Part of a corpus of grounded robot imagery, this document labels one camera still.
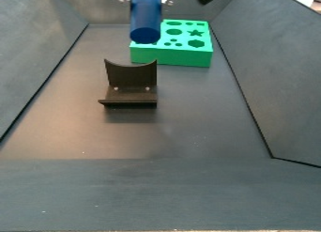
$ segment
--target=shape hole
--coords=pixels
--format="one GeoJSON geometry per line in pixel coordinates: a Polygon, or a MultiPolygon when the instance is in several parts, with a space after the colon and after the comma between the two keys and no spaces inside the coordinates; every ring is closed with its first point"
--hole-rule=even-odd
{"type": "Polygon", "coordinates": [[[169,29],[166,32],[170,35],[180,35],[180,34],[182,34],[182,31],[180,29],[169,29]]]}
{"type": "Polygon", "coordinates": [[[168,22],[169,25],[182,25],[180,22],[168,22]]]}
{"type": "Polygon", "coordinates": [[[205,46],[205,42],[202,40],[190,40],[189,45],[194,48],[201,48],[205,46]]]}

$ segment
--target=dark gray floor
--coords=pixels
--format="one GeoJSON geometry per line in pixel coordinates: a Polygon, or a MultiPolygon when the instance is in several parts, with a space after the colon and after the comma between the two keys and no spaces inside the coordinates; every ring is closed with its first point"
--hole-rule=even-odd
{"type": "Polygon", "coordinates": [[[321,229],[321,170],[271,159],[213,44],[158,67],[156,110],[106,110],[129,27],[87,29],[2,144],[0,230],[321,229]]]}
{"type": "Polygon", "coordinates": [[[98,103],[109,85],[105,58],[132,63],[129,29],[86,31],[4,142],[2,158],[268,158],[216,42],[210,68],[158,66],[157,109],[109,110],[98,103]]]}
{"type": "Polygon", "coordinates": [[[320,14],[293,0],[233,0],[212,27],[273,156],[321,166],[320,14]]]}

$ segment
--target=circular hole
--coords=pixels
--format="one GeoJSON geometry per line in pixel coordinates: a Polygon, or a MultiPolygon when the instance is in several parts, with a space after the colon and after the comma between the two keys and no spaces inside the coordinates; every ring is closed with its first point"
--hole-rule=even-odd
{"type": "Polygon", "coordinates": [[[180,29],[169,29],[166,32],[170,35],[180,35],[180,34],[182,34],[182,31],[180,29]]]}
{"type": "Polygon", "coordinates": [[[180,22],[168,22],[169,25],[182,25],[180,22]]]}

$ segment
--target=green block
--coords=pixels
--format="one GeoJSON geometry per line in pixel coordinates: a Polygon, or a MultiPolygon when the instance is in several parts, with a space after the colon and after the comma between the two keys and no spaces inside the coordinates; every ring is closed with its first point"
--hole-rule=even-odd
{"type": "Polygon", "coordinates": [[[130,44],[133,63],[209,67],[212,65],[212,33],[205,21],[169,20],[161,24],[161,39],[152,44],[130,44]]]}

